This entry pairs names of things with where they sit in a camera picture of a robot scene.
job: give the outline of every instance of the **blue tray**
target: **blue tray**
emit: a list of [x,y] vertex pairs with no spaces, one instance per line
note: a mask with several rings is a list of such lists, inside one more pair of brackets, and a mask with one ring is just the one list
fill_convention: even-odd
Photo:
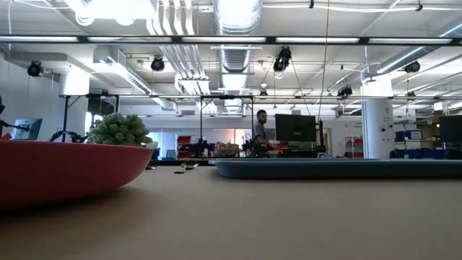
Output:
[[253,158],[210,162],[227,178],[461,178],[458,160]]

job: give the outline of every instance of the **computer monitor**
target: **computer monitor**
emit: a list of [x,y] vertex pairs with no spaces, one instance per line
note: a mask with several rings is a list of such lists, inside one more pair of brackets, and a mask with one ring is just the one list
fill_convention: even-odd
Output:
[[440,136],[443,142],[462,142],[462,116],[441,116]]
[[14,140],[37,140],[38,132],[42,125],[42,119],[17,119],[14,125],[29,129],[28,131],[24,129],[13,129],[12,138]]
[[316,117],[276,114],[276,140],[316,142]]

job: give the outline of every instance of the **man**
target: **man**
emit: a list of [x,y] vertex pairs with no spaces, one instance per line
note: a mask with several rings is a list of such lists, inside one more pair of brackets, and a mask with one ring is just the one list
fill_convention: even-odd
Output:
[[266,111],[264,110],[259,110],[257,112],[257,123],[253,127],[253,132],[255,134],[255,139],[258,144],[266,144],[269,147],[271,147],[271,144],[269,143],[269,140],[267,139],[266,136],[266,130],[265,127],[263,126],[266,124]]

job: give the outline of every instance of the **black monitor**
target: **black monitor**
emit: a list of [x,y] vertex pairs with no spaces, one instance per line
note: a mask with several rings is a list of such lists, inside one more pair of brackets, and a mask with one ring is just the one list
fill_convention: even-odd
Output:
[[316,117],[276,114],[276,140],[316,142]]
[[440,136],[443,142],[462,142],[462,116],[441,116]]

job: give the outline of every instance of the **desk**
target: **desk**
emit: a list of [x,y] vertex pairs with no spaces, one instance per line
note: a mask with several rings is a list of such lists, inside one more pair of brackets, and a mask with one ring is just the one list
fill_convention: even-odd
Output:
[[160,166],[0,220],[0,259],[462,259],[462,181],[252,181]]

